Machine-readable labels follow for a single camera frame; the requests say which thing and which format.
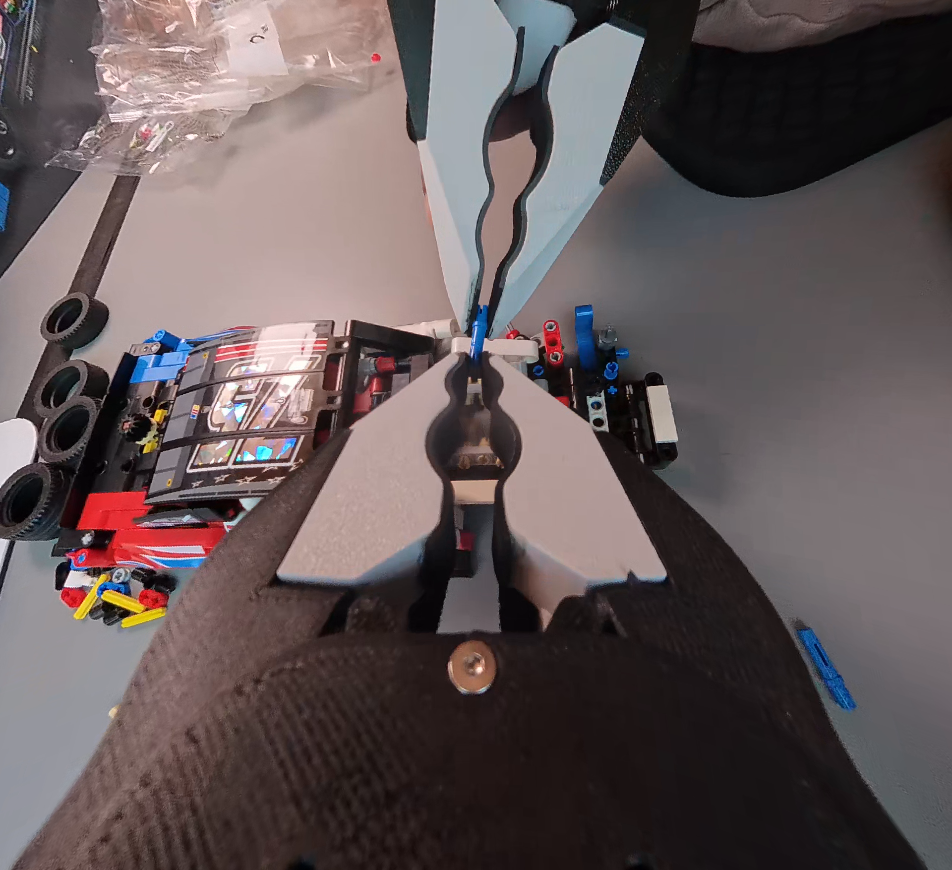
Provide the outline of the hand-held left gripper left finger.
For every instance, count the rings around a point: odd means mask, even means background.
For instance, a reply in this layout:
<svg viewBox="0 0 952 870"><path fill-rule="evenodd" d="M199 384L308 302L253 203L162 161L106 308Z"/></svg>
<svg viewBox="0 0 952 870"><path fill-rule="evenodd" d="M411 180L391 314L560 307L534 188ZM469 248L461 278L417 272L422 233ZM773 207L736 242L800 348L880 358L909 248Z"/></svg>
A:
<svg viewBox="0 0 952 870"><path fill-rule="evenodd" d="M447 356L351 426L279 581L379 596L408 630L437 630L456 560L447 464L467 384L468 357Z"/></svg>

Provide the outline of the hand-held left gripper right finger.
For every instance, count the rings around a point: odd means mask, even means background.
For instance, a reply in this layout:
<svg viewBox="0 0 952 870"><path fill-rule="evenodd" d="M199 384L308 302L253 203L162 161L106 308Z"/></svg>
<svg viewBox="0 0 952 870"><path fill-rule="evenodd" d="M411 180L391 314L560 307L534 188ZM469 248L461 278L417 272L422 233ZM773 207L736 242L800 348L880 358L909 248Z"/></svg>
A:
<svg viewBox="0 0 952 870"><path fill-rule="evenodd" d="M500 355L482 356L490 445L503 471L495 487L492 561L504 632L535 632L567 599L668 573L627 491L643 474L610 435L545 393Z"/></svg>

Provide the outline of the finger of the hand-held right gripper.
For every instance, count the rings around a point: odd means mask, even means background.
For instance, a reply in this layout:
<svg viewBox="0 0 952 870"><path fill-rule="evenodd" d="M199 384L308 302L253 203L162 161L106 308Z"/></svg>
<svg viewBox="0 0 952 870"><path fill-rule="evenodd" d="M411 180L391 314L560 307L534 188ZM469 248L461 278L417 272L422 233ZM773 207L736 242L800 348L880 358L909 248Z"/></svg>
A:
<svg viewBox="0 0 952 870"><path fill-rule="evenodd" d="M494 194L491 127L512 95L524 31L495 0L435 0L422 178L446 293L460 325L475 319L482 224Z"/></svg>
<svg viewBox="0 0 952 870"><path fill-rule="evenodd" d="M604 22L551 50L539 80L539 166L514 203L514 243L497 272L491 325L527 303L604 187L602 173L647 36Z"/></svg>

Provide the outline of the toy brick race car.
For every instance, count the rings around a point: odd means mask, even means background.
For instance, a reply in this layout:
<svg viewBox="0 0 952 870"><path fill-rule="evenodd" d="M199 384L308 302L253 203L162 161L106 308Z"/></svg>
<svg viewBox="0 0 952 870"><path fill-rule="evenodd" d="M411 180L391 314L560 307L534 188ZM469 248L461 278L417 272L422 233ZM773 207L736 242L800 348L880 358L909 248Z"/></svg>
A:
<svg viewBox="0 0 952 870"><path fill-rule="evenodd" d="M516 366L625 443L649 468L678 458L662 376L620 375L628 357L609 326L596 335L590 305L575 310L581 359L567 366L561 329L547 319L530 338L509 327ZM101 401L76 464L73 506L53 556L75 568L198 567L244 513L339 430L406 389L461 336L455 320L388 328L351 320L242 326L193 339L158 331L134 345ZM470 380L466 433L447 464L457 509L492 502L503 464L490 446L481 383ZM456 514L457 549L472 549Z"/></svg>

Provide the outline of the grey desk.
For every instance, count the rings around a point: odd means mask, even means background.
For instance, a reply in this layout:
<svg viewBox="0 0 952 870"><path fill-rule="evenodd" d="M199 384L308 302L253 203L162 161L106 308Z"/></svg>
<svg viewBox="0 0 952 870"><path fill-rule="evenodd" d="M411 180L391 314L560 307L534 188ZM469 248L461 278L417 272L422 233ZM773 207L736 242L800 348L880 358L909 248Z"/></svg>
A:
<svg viewBox="0 0 952 870"><path fill-rule="evenodd" d="M142 179L84 353L165 328L451 315L399 74L256 107ZM829 706L929 868L950 868L950 125L814 186L719 197L640 140L516 323L593 305L667 382L663 478L858 708Z"/></svg>

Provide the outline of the person's right hand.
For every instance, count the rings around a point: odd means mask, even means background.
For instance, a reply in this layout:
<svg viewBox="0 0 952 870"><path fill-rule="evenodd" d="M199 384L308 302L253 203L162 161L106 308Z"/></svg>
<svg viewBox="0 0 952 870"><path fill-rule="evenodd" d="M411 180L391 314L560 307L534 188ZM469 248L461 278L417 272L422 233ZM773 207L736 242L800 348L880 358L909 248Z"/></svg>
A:
<svg viewBox="0 0 952 870"><path fill-rule="evenodd" d="M508 98L494 115L489 127L489 142L504 141L528 132L532 103L529 93Z"/></svg>

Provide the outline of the pile of small loose bricks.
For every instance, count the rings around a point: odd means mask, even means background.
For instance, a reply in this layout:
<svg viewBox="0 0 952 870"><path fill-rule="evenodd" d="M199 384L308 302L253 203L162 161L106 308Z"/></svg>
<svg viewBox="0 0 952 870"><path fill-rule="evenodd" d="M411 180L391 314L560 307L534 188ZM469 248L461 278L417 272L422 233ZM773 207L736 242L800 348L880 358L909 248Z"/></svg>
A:
<svg viewBox="0 0 952 870"><path fill-rule="evenodd" d="M63 560L54 585L75 621L127 630L162 620L179 582L173 573L144 566L79 569Z"/></svg>

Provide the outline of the black rubber toy tyre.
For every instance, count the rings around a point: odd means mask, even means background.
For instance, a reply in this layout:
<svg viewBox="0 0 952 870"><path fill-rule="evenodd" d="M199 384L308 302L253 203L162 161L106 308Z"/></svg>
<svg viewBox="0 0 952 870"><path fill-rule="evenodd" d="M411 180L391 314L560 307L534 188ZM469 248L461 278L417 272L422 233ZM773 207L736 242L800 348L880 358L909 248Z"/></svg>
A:
<svg viewBox="0 0 952 870"><path fill-rule="evenodd" d="M50 464L76 464L86 453L101 413L101 401L73 396L57 407L41 425L38 456Z"/></svg>
<svg viewBox="0 0 952 870"><path fill-rule="evenodd" d="M31 405L39 417L46 418L74 398L102 400L110 382L109 373L102 367L84 360L69 360L43 376Z"/></svg>
<svg viewBox="0 0 952 870"><path fill-rule="evenodd" d="M47 343L75 351L102 333L109 316L109 307L96 297L85 292L69 293L41 318L40 335Z"/></svg>
<svg viewBox="0 0 952 870"><path fill-rule="evenodd" d="M11 542L55 538L72 481L67 468L41 461L11 474L1 486L1 538Z"/></svg>

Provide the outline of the blue brick connector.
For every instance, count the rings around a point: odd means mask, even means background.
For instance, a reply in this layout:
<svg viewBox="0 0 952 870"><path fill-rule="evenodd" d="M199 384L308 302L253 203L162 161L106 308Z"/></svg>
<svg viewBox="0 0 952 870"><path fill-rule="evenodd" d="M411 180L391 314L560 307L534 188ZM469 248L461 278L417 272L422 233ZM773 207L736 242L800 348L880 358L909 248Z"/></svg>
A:
<svg viewBox="0 0 952 870"><path fill-rule="evenodd" d="M857 704L854 697L815 631L801 622L795 624L794 631L804 655L826 689L828 697L841 710L847 712L856 710Z"/></svg>

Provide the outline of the white book stand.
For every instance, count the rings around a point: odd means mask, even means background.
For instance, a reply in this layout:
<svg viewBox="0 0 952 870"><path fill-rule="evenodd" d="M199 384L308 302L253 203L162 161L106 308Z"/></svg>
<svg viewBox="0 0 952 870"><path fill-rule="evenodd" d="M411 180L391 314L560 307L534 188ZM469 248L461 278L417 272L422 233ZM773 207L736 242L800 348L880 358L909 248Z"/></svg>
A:
<svg viewBox="0 0 952 870"><path fill-rule="evenodd" d="M1 483L36 457L38 431L35 424L15 418L1 424Z"/></svg>

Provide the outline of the toy car set box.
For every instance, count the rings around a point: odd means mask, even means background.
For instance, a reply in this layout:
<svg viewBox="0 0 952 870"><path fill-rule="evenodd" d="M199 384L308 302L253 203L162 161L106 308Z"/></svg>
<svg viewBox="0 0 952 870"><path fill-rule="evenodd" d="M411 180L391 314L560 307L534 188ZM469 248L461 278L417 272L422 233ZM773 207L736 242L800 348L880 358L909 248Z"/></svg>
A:
<svg viewBox="0 0 952 870"><path fill-rule="evenodd" d="M96 0L1 0L1 272L78 173L50 165L100 117Z"/></svg>

